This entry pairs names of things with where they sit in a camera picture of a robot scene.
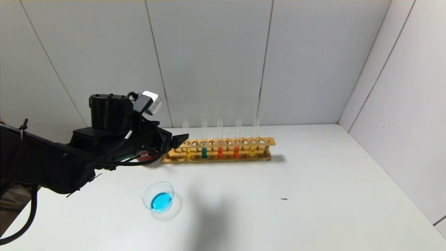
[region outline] robotic arm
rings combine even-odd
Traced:
[[[18,129],[0,125],[1,180],[40,185],[60,194],[71,194],[95,178],[95,169],[112,171],[116,166],[155,162],[189,137],[188,134],[172,136],[158,127],[158,121],[143,117],[144,113],[154,115],[161,105],[159,96],[148,91],[92,95],[89,99],[92,126],[74,130],[68,144],[27,133],[27,119]],[[151,160],[129,162],[146,152],[152,156]]]

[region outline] test tube with blue liquid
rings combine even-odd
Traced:
[[[204,118],[201,121],[201,144],[202,145],[206,145],[207,144],[207,120]],[[201,157],[203,159],[207,158],[207,148],[206,147],[202,147],[201,148]]]

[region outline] panel seam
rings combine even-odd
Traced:
[[[375,35],[375,38],[373,39],[372,46],[370,47],[370,49],[369,49],[369,51],[368,51],[367,57],[366,57],[366,59],[365,59],[365,61],[364,61],[364,64],[363,64],[363,66],[362,66],[362,68],[361,68],[361,71],[359,72],[359,75],[358,75],[358,78],[356,79],[355,85],[353,86],[353,89],[351,90],[350,96],[349,96],[349,98],[348,98],[348,100],[347,100],[347,104],[345,105],[344,110],[342,110],[341,116],[339,116],[338,122],[337,122],[336,124],[339,124],[339,122],[341,121],[342,114],[344,113],[345,109],[347,108],[348,102],[350,101],[351,96],[353,95],[353,92],[355,92],[356,86],[358,85],[358,82],[359,82],[359,78],[361,77],[361,75],[362,75],[362,73],[363,73],[363,71],[364,71],[365,65],[366,65],[366,63],[367,63],[368,58],[370,57],[370,54],[372,53],[372,49],[373,49],[373,47],[375,46],[375,42],[376,42],[376,40],[377,40],[377,38],[378,38],[378,34],[380,33],[381,28],[383,27],[384,21],[385,21],[385,19],[386,19],[387,13],[389,12],[390,5],[391,5],[391,4],[392,4],[392,0],[390,0],[389,5],[387,6],[387,9],[386,9],[386,11],[385,11],[385,13],[384,13],[384,18],[381,20],[380,27],[379,27],[379,29],[378,29],[376,35]]]
[[[145,9],[147,10],[147,18],[149,19],[150,33],[152,34],[153,46],[155,47],[155,54],[157,55],[158,68],[160,70],[161,83],[163,84],[163,90],[164,90],[164,98],[166,100],[167,111],[169,112],[170,124],[173,128],[172,115],[170,114],[169,102],[167,101],[167,92],[166,92],[166,87],[164,85],[163,73],[161,71],[160,58],[158,56],[157,44],[155,43],[155,36],[153,35],[152,22],[150,20],[150,15],[149,15],[149,6],[147,5],[147,0],[144,0],[144,2],[145,2]]]
[[[265,57],[263,58],[262,78],[260,79],[259,103],[257,104],[257,114],[256,114],[256,117],[259,116],[260,98],[261,98],[261,95],[262,95],[263,76],[265,74],[266,53],[268,51],[269,32],[271,30],[271,20],[272,20],[272,17],[273,17],[273,7],[274,7],[274,0],[271,1],[271,13],[269,14],[268,34],[266,36]]]
[[[65,84],[64,84],[63,81],[62,81],[62,78],[60,77],[59,73],[58,73],[57,70],[56,70],[56,67],[54,67],[54,64],[53,64],[53,62],[51,61],[50,56],[49,56],[48,53],[46,52],[46,49],[45,49],[45,47],[43,46],[43,43],[42,43],[42,41],[40,40],[40,37],[39,37],[39,35],[37,34],[37,31],[36,31],[36,29],[34,28],[33,23],[31,22],[31,18],[29,18],[29,15],[28,15],[28,13],[26,12],[25,6],[23,5],[23,3],[22,3],[21,0],[20,0],[20,4],[22,5],[23,11],[25,12],[26,17],[28,18],[28,21],[29,21],[29,23],[30,23],[30,25],[31,25],[31,28],[32,28],[33,31],[34,31],[34,34],[36,34],[37,40],[39,41],[40,45],[42,46],[42,49],[43,49],[43,51],[45,52],[45,55],[46,55],[48,61],[50,62],[51,67],[53,68],[54,72],[56,73],[57,78],[59,78],[60,83],[62,84],[63,88],[65,89],[66,94],[68,95],[68,97],[70,98],[71,102],[73,103],[74,108],[76,109],[76,111],[78,112],[79,116],[81,117],[81,119],[82,119],[84,125],[87,127],[87,123],[85,122],[85,120],[83,119],[81,113],[79,112],[79,109],[78,109],[78,107],[76,106],[76,104],[74,103],[73,98],[71,98],[70,93],[68,92],[67,88],[65,87]]]
[[[383,67],[381,68],[381,71],[380,71],[380,73],[378,74],[378,77],[377,77],[376,80],[375,80],[375,83],[373,84],[372,88],[370,89],[370,92],[368,93],[367,98],[365,99],[363,105],[361,106],[361,109],[359,110],[358,114],[356,115],[355,120],[353,121],[352,125],[350,126],[350,129],[348,130],[348,133],[350,133],[351,129],[352,129],[353,126],[355,125],[356,120],[358,119],[358,117],[359,117],[359,115],[361,114],[361,112],[362,112],[362,110],[363,110],[365,104],[367,103],[368,98],[370,97],[370,94],[373,92],[373,89],[375,88],[376,83],[377,83],[378,80],[380,79],[381,74],[383,73],[384,68],[385,68],[386,65],[387,65],[387,62],[389,61],[389,58],[390,58],[390,56],[392,55],[393,49],[395,49],[395,46],[396,46],[396,44],[398,43],[398,40],[400,39],[401,33],[403,32],[404,27],[406,26],[407,20],[409,19],[410,13],[412,12],[412,9],[413,9],[413,7],[414,7],[416,1],[417,1],[417,0],[414,0],[414,1],[413,1],[412,6],[410,7],[409,13],[407,14],[406,20],[404,20],[403,27],[401,28],[400,33],[398,34],[398,37],[396,38],[395,43],[393,44],[392,49],[390,50],[390,53],[389,53],[389,55],[387,56],[387,59],[386,59],[386,61],[384,62],[384,65],[383,65]]]

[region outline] blue liquid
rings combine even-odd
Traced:
[[[161,192],[153,198],[152,203],[150,203],[150,206],[154,211],[162,213],[167,209],[169,209],[171,201],[172,197],[170,196],[170,194]]]
[[[202,148],[202,149],[201,149],[201,157],[202,157],[203,159],[206,159],[206,158],[207,158],[207,148]]]

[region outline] yellow liquid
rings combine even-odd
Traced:
[[[249,157],[254,157],[254,150],[256,149],[255,146],[250,146],[249,147]]]
[[[187,159],[191,159],[192,158],[192,153],[190,151],[190,148],[186,148],[186,158]]]

